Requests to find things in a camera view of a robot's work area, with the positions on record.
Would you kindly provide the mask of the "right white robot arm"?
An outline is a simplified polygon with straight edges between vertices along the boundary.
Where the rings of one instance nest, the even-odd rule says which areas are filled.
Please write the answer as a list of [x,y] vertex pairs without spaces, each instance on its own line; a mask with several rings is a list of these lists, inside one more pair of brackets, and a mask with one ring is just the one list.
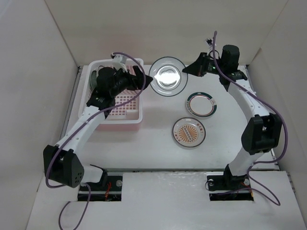
[[203,77],[206,73],[219,76],[220,83],[236,100],[246,119],[247,126],[241,136],[241,150],[235,159],[227,164],[223,175],[213,176],[214,190],[235,189],[245,179],[258,158],[279,144],[283,120],[276,111],[268,111],[250,86],[247,76],[238,69],[239,51],[223,50],[221,57],[214,59],[207,53],[200,53],[192,64],[185,67],[184,73]]

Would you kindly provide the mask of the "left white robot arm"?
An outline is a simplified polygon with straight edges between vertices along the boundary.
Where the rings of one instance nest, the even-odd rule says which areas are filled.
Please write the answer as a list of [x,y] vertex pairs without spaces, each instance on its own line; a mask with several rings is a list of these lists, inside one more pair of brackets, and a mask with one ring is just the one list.
[[118,107],[116,97],[124,90],[141,93],[153,80],[140,64],[133,66],[133,70],[134,74],[123,68],[104,67],[99,70],[97,86],[81,117],[56,145],[47,145],[43,150],[45,181],[49,188],[52,187],[50,180],[57,182],[58,187],[75,188],[91,183],[96,190],[102,190],[107,186],[104,171],[82,165],[79,154],[94,130]]

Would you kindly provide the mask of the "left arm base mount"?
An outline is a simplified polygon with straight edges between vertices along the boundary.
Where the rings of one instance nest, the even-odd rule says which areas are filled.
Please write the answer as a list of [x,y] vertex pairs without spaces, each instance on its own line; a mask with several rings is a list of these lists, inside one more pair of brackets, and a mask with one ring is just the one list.
[[89,201],[120,202],[122,198],[123,173],[108,172],[101,167],[94,167],[99,169],[103,173],[99,182],[87,182],[87,184],[91,188],[91,195]]

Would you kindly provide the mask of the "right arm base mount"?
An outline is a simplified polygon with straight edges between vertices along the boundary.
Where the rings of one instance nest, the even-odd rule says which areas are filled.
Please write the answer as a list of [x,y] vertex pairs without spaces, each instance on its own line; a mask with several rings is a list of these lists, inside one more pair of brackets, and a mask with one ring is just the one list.
[[233,176],[228,166],[222,174],[207,174],[205,185],[210,201],[254,201],[248,176]]

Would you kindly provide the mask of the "white plate quatrefoil motif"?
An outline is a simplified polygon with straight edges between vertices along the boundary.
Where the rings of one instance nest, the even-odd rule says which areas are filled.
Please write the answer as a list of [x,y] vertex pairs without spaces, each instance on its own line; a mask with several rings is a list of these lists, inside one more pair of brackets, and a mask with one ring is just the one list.
[[180,94],[188,83],[188,74],[182,72],[184,63],[175,57],[161,57],[150,67],[153,78],[151,88],[160,96],[172,97]]

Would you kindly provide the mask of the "small blue patterned plate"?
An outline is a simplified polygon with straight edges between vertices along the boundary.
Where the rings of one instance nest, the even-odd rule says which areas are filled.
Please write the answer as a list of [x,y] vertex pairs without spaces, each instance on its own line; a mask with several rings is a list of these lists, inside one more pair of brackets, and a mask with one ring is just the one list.
[[97,81],[95,80],[95,70],[91,73],[89,83],[90,83],[90,89],[93,91],[97,86]]

